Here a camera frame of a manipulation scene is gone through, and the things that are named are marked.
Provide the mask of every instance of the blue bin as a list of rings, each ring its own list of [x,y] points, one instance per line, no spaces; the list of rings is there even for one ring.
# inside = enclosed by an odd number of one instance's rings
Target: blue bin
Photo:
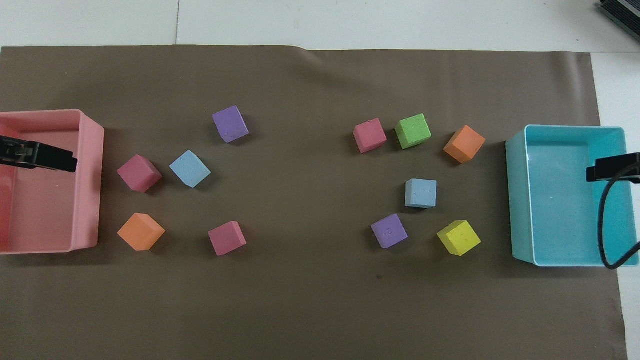
[[[538,266],[603,266],[598,205],[606,182],[588,183],[598,158],[627,153],[619,127],[528,125],[506,142],[514,258]],[[630,184],[607,198],[604,244],[609,262],[636,243]],[[637,265],[638,254],[626,265]]]

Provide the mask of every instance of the cube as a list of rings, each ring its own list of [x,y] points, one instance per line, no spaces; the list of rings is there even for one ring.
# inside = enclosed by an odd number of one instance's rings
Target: cube
[[[118,235],[135,251],[151,249],[164,229],[147,214],[135,213],[118,231]]]
[[[387,249],[409,236],[406,234],[398,214],[389,215],[371,226],[380,247]]]
[[[211,174],[211,171],[198,159],[198,156],[187,150],[182,156],[169,165],[171,170],[182,180],[182,182],[190,187],[194,188],[197,184],[200,184],[205,177]]]
[[[218,132],[220,133],[222,140],[226,143],[230,143],[249,133],[237,106],[231,106],[230,108],[219,111],[211,116],[213,117],[213,122],[218,128]]]
[[[404,205],[412,208],[433,208],[436,206],[435,180],[411,179],[404,186]]]
[[[353,136],[356,138],[360,154],[377,149],[387,141],[385,130],[380,124],[380,119],[377,118],[356,125]]]
[[[131,190],[141,193],[147,192],[151,186],[162,179],[162,175],[151,161],[140,155],[135,155],[122,165],[118,169],[118,175]]]
[[[458,130],[444,147],[444,151],[463,164],[474,158],[485,139],[467,125]]]
[[[480,238],[466,220],[452,222],[438,233],[449,253],[462,256],[480,243]]]
[[[396,133],[403,149],[416,146],[431,138],[431,131],[427,120],[424,119],[424,114],[400,120],[396,125]]]
[[[209,231],[209,239],[216,255],[222,256],[228,254],[237,248],[246,245],[246,240],[240,230],[237,221],[230,221]]]

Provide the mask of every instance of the pink bin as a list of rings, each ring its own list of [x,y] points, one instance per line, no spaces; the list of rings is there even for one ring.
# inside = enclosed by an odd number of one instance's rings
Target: pink bin
[[[0,113],[0,135],[72,151],[75,173],[0,165],[0,254],[98,242],[104,129],[80,110]]]

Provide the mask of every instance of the white surface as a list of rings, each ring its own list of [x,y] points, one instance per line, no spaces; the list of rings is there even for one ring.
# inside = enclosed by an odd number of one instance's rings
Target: white surface
[[[307,49],[640,52],[640,43],[596,12],[597,2],[0,0],[0,46],[177,42]],[[629,151],[640,151],[640,54],[594,54],[593,73],[602,124],[623,126]],[[640,186],[632,188],[640,229]],[[640,268],[620,269],[618,275],[629,359],[640,360]]]
[[[0,46],[174,44],[178,0],[0,0]]]
[[[178,44],[639,52],[597,0],[180,0]]]
[[[623,127],[627,150],[640,152],[640,54],[592,54],[591,59],[600,123]],[[631,189],[640,231],[640,185]],[[629,359],[640,359],[640,267],[619,268],[618,282]]]

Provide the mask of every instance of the black cable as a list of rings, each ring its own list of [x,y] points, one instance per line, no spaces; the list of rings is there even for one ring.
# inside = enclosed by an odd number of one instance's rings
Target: black cable
[[[607,196],[609,195],[609,191],[611,190],[611,187],[613,187],[613,184],[615,184],[616,181],[619,181],[621,177],[629,174],[634,170],[639,170],[639,169],[640,169],[640,161],[637,163],[631,164],[623,168],[619,172],[617,172],[616,175],[612,177],[611,180],[609,180],[609,182],[607,183],[607,186],[605,186],[604,191],[602,192],[602,197],[600,198],[600,207],[598,209],[598,248],[600,249],[600,259],[602,259],[602,263],[606,268],[611,270],[619,268],[620,265],[626,263],[627,260],[629,260],[636,252],[638,252],[640,250],[640,243],[636,243],[633,247],[631,247],[631,249],[629,249],[629,251],[627,251],[627,253],[624,254],[622,258],[620,258],[620,260],[616,261],[613,264],[609,263],[609,261],[607,260],[607,254],[605,254],[604,252],[604,239],[602,235],[603,228],[604,228],[605,203],[607,202]]]

